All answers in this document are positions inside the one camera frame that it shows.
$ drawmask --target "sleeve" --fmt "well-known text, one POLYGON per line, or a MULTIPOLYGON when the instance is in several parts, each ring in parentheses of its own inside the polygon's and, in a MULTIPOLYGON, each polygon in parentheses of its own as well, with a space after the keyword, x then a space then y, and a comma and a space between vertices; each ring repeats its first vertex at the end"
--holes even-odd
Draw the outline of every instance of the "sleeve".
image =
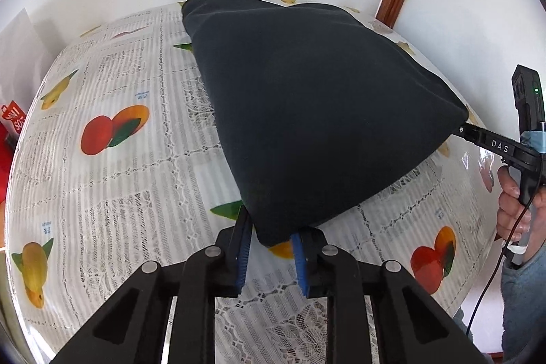
POLYGON ((518 269, 502 266, 504 300, 504 360, 517 362, 524 349, 537 344, 546 332, 546 245, 518 269))

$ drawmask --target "human hand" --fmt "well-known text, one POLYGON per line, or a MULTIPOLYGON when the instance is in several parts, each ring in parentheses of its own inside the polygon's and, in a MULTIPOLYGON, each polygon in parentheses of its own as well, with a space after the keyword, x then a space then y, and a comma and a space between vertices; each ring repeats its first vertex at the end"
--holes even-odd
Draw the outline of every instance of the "human hand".
MULTIPOLYGON (((499 210, 497 211, 497 233, 501 238, 508 239, 518 216, 523 210, 523 205, 518 201, 518 184, 510 176, 506 165, 499 169, 498 177, 502 193, 499 196, 499 210)), ((533 199, 533 205, 537 209, 536 218, 533 221, 528 247, 523 255, 523 262, 531 259, 539 251, 546 239, 546 187, 539 188, 533 199)), ((530 223, 531 212, 528 210, 515 229, 512 241, 520 240, 521 235, 529 231, 530 223)))

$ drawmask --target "white paper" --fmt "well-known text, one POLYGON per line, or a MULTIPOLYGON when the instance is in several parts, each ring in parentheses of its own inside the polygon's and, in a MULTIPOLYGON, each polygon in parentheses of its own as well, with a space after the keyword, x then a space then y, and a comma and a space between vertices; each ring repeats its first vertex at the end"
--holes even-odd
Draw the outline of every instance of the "white paper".
POLYGON ((53 59, 25 9, 0 31, 0 120, 16 139, 53 59))

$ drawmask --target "lace tablecloth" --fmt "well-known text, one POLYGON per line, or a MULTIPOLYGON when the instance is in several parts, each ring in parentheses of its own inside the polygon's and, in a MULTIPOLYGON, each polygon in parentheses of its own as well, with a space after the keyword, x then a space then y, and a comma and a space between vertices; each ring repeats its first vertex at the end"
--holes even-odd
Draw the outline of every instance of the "lace tablecloth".
MULTIPOLYGON (((346 10, 439 74, 385 25, 346 10)), ((359 260, 399 260, 453 315, 493 239, 494 161, 451 136, 322 229, 359 260), (427 255, 434 267, 423 274, 427 255)), ((66 47, 29 112, 6 206, 10 286, 37 362, 49 362, 144 261, 184 261, 214 243, 233 224, 218 207, 239 199, 180 4, 102 25, 66 47)), ((326 301, 302 296, 290 256, 290 245, 252 240, 240 299, 216 303, 218 362, 324 362, 326 301)))

